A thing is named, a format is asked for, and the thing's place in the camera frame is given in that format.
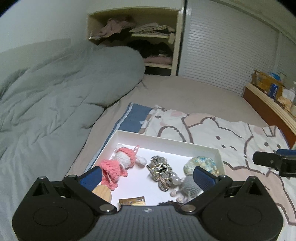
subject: bedding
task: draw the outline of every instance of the bedding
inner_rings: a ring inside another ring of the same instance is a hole
[[[38,176],[62,180],[104,108],[143,78],[141,55],[89,41],[0,82],[0,240]]]
[[[246,100],[231,91],[176,76],[145,75],[137,87],[107,108],[96,121],[68,175],[83,174],[130,102],[150,108],[159,104],[185,113],[210,113],[228,121],[267,126]]]
[[[284,227],[277,240],[296,240],[296,179],[280,177],[278,171],[252,161],[256,151],[275,153],[279,148],[289,149],[276,126],[261,128],[210,114],[186,114],[155,106],[139,133],[217,148],[226,175],[237,181],[257,176],[279,207]]]

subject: white wall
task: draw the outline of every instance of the white wall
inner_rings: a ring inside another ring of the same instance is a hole
[[[47,40],[86,38],[89,0],[20,0],[0,17],[0,53]]]
[[[296,17],[277,0],[213,0],[243,9],[269,23],[296,43]]]

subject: beige bed sheet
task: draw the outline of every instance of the beige bed sheet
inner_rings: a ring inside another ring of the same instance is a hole
[[[130,102],[149,107],[157,104],[185,113],[208,113],[228,121],[267,126],[247,101],[233,92],[176,76],[145,75],[141,83],[96,121],[68,175],[84,172]]]

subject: cardboard box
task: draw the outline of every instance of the cardboard box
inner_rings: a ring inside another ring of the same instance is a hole
[[[117,144],[131,149],[139,145],[140,149],[137,155],[146,158],[147,164],[155,155],[165,157],[180,178],[185,177],[183,167],[186,162],[196,156],[211,158],[216,163],[220,174],[225,174],[218,149],[119,130],[109,139],[93,166],[98,166],[104,159],[111,159],[115,154]],[[111,203],[119,208],[119,199],[144,196],[147,206],[158,205],[160,202],[176,200],[170,196],[171,190],[161,191],[158,188],[158,183],[152,180],[147,167],[135,164],[134,167],[128,169],[127,177],[119,178],[118,187],[112,191]]]
[[[252,75],[252,85],[257,86],[262,92],[268,95],[271,84],[276,84],[278,86],[278,91],[276,93],[276,100],[282,95],[284,85],[281,81],[274,79],[266,73],[254,70]]]

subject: gray comforter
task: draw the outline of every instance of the gray comforter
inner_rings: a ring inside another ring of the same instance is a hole
[[[85,41],[0,81],[0,240],[16,239],[12,216],[35,179],[61,180],[104,108],[144,70],[128,47]]]

